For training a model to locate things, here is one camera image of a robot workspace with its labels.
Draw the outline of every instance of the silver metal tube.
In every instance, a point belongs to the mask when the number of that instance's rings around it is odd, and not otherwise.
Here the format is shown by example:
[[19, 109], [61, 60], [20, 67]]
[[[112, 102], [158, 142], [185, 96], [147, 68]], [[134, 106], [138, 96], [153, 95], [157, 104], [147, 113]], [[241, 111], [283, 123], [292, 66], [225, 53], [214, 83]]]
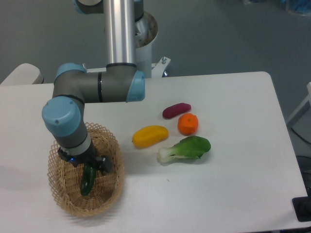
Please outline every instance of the silver metal tube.
[[108, 64], [136, 64], [133, 0], [104, 0]]

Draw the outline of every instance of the table surface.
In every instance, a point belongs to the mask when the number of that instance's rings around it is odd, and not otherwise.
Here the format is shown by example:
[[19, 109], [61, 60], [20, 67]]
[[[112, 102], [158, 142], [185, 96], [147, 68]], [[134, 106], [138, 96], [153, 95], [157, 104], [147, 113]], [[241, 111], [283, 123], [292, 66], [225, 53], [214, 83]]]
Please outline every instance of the table surface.
[[[3, 232], [254, 232], [308, 227], [292, 198], [306, 196], [271, 77], [265, 72], [146, 80], [146, 99], [90, 103], [85, 122], [106, 126], [126, 171], [120, 199], [107, 212], [70, 216], [53, 200], [47, 167], [53, 136], [41, 110], [52, 84], [0, 86], [0, 225]], [[197, 135], [212, 145], [200, 160], [163, 166], [156, 153], [182, 136], [173, 104], [192, 105]], [[134, 132], [165, 126], [167, 140], [138, 150]]]

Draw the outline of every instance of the wicker basket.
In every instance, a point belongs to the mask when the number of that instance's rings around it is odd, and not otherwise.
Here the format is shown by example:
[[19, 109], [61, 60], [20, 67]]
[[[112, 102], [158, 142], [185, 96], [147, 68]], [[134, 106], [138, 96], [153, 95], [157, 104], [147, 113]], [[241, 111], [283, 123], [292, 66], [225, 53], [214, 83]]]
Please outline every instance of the wicker basket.
[[51, 146], [49, 184], [57, 205], [74, 216], [93, 216], [107, 210], [119, 197], [124, 182], [121, 150], [115, 136], [105, 127], [86, 123], [87, 130], [100, 155], [107, 155], [113, 169], [108, 175], [97, 171], [94, 186], [87, 196], [80, 193], [83, 165], [74, 168], [58, 156], [58, 143]]

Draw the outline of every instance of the gray floor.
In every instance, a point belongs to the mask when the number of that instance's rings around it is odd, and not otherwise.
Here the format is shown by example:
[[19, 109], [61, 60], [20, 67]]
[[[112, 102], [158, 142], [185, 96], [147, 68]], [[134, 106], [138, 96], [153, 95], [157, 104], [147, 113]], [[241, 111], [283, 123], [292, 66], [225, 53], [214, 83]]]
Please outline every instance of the gray floor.
[[[266, 71], [284, 117], [311, 81], [311, 17], [289, 14], [279, 0], [145, 0], [159, 24], [153, 62], [172, 59], [170, 76]], [[66, 62], [106, 65], [103, 15], [81, 15], [71, 0], [1, 0], [0, 82], [18, 65], [38, 67], [47, 82]], [[295, 128], [311, 140], [311, 114]], [[292, 136], [297, 154], [311, 149]]]

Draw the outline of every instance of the cucumber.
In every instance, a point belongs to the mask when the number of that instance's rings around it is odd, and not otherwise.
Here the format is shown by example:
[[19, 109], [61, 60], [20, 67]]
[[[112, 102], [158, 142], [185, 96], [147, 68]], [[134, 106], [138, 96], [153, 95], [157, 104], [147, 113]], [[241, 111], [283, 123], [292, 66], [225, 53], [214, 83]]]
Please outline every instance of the cucumber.
[[87, 196], [90, 193], [94, 185], [95, 178], [96, 178], [96, 169], [93, 168], [90, 164], [84, 164], [80, 187], [82, 196]]

